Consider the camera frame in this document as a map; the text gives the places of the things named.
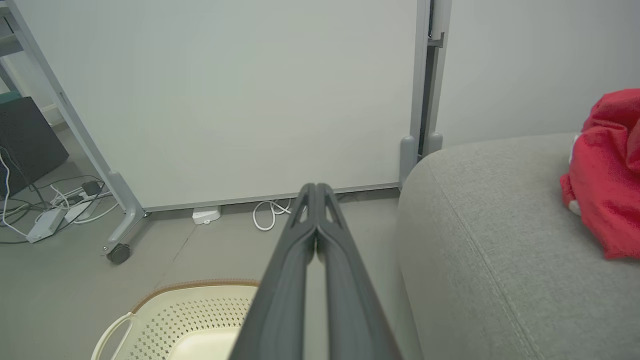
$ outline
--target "laundry basket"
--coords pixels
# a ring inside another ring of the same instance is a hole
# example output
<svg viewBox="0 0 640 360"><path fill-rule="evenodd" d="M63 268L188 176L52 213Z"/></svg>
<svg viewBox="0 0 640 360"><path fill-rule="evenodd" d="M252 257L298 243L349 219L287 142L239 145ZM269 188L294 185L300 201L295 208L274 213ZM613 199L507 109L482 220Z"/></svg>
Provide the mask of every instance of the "laundry basket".
<svg viewBox="0 0 640 360"><path fill-rule="evenodd" d="M251 306L258 282L193 281L147 295L109 326L93 350L99 360L109 337L129 322L112 360L226 359Z"/></svg>

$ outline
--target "red cloth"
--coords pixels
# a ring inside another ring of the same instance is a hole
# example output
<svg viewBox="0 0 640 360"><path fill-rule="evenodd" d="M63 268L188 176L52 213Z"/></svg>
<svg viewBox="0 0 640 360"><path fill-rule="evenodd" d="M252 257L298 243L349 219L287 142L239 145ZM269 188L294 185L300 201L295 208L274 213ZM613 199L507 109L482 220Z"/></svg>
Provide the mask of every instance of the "red cloth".
<svg viewBox="0 0 640 360"><path fill-rule="evenodd" d="M591 109L560 178L563 202L576 199L582 222L607 259L640 259L640 89L604 95Z"/></svg>

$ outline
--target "fabric upholstery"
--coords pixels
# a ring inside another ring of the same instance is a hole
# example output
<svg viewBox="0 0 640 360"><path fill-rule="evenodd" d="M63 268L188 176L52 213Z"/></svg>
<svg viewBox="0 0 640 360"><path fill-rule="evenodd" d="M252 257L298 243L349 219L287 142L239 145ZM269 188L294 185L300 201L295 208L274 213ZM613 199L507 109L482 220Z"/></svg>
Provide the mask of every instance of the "fabric upholstery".
<svg viewBox="0 0 640 360"><path fill-rule="evenodd" d="M426 359L640 359L640 265L561 202L573 134L462 145L404 184L397 251Z"/></svg>

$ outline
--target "whiteboard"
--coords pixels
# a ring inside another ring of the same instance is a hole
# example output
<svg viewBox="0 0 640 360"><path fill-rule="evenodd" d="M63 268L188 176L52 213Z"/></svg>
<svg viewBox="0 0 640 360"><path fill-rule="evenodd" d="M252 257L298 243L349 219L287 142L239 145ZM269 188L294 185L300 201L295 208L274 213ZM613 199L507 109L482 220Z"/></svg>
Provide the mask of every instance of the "whiteboard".
<svg viewBox="0 0 640 360"><path fill-rule="evenodd" d="M416 0L20 0L144 208L395 184Z"/></svg>
<svg viewBox="0 0 640 360"><path fill-rule="evenodd" d="M451 2L444 146L579 132L603 94L640 86L639 15L638 0Z"/></svg>

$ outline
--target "white power adapter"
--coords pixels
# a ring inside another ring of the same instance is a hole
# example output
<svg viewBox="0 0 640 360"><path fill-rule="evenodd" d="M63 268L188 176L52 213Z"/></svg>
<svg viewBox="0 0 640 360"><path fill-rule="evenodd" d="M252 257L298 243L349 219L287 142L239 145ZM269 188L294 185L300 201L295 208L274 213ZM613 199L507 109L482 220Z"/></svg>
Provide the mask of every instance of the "white power adapter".
<svg viewBox="0 0 640 360"><path fill-rule="evenodd" d="M27 241L34 243L53 235L58 230L65 212L66 210L63 209L51 209L42 213L29 234L27 234Z"/></svg>

